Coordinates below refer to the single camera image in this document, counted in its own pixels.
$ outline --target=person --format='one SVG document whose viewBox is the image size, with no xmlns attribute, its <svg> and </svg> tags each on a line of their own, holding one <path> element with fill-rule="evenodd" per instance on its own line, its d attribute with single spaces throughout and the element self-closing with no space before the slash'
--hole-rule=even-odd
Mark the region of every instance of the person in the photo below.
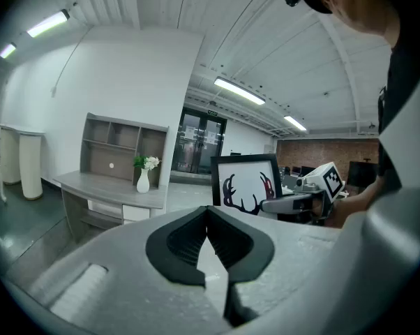
<svg viewBox="0 0 420 335">
<path fill-rule="evenodd" d="M 377 96 L 382 132 L 409 99 L 420 80 L 420 0 L 304 0 L 319 13 L 334 14 L 356 31 L 383 37 L 391 46 L 387 86 Z M 346 218 L 365 211 L 380 196 L 397 191 L 400 180 L 379 146 L 377 178 L 363 193 L 336 200 L 325 225 L 342 227 Z M 320 203 L 313 213 L 321 214 Z"/>
</svg>

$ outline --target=vase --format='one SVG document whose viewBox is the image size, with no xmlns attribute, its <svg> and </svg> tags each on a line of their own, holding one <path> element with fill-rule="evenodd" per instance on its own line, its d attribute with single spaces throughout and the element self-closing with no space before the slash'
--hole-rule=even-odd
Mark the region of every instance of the vase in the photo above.
<svg viewBox="0 0 420 335">
<path fill-rule="evenodd" d="M 141 169 L 140 171 L 139 181 L 137 182 L 137 191 L 140 193 L 147 193 L 149 190 L 148 170 Z"/>
</svg>

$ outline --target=tube light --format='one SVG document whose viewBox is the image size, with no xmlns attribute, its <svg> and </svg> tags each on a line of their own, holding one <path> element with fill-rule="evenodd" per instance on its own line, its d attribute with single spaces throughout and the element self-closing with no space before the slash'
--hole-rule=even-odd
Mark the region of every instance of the tube light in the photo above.
<svg viewBox="0 0 420 335">
<path fill-rule="evenodd" d="M 7 58 L 7 56 L 10 54 L 10 53 L 12 53 L 13 51 L 15 51 L 16 50 L 16 45 L 14 44 L 14 43 L 9 43 L 7 46 L 6 46 L 6 48 L 4 48 L 3 50 L 2 50 L 2 52 L 0 53 L 0 56 L 3 58 L 3 59 L 6 59 Z"/>
<path fill-rule="evenodd" d="M 48 17 L 36 26 L 32 27 L 30 30 L 27 31 L 27 33 L 31 37 L 36 37 L 42 32 L 47 31 L 48 29 L 51 29 L 52 27 L 55 27 L 56 25 L 59 25 L 63 22 L 66 22 L 69 19 L 69 17 L 70 16 L 66 10 L 61 10 L 55 15 Z"/>
<path fill-rule="evenodd" d="M 294 118 L 292 118 L 291 116 L 287 116 L 285 117 L 285 119 L 290 122 L 291 124 L 294 124 L 298 129 L 300 129 L 301 131 L 305 131 L 306 128 L 304 126 L 302 126 L 298 121 L 296 121 Z"/>
<path fill-rule="evenodd" d="M 248 100 L 257 103 L 258 105 L 266 103 L 266 101 L 263 98 L 256 96 L 255 94 L 252 94 L 249 91 L 246 91 L 244 88 L 238 87 L 237 85 L 225 80 L 224 78 L 216 78 L 215 84 L 219 87 L 228 89 L 229 91 L 232 91 L 233 93 L 236 93 L 241 97 L 247 98 Z"/>
</svg>

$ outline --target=glass door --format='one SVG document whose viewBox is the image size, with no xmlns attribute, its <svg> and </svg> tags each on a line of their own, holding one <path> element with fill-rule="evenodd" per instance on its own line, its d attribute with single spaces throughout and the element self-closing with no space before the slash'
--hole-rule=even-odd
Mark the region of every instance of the glass door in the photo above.
<svg viewBox="0 0 420 335">
<path fill-rule="evenodd" d="M 224 119 L 184 108 L 174 146 L 172 169 L 210 174 L 210 160 L 221 153 L 224 130 Z"/>
</svg>

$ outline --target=picture frame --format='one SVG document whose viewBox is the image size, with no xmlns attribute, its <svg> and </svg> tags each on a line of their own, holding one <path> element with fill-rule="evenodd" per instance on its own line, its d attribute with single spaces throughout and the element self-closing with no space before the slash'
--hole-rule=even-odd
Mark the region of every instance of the picture frame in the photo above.
<svg viewBox="0 0 420 335">
<path fill-rule="evenodd" d="M 211 191 L 214 206 L 234 207 L 241 212 L 258 215 L 262 212 L 261 201 L 283 195 L 276 155 L 211 158 Z"/>
</svg>

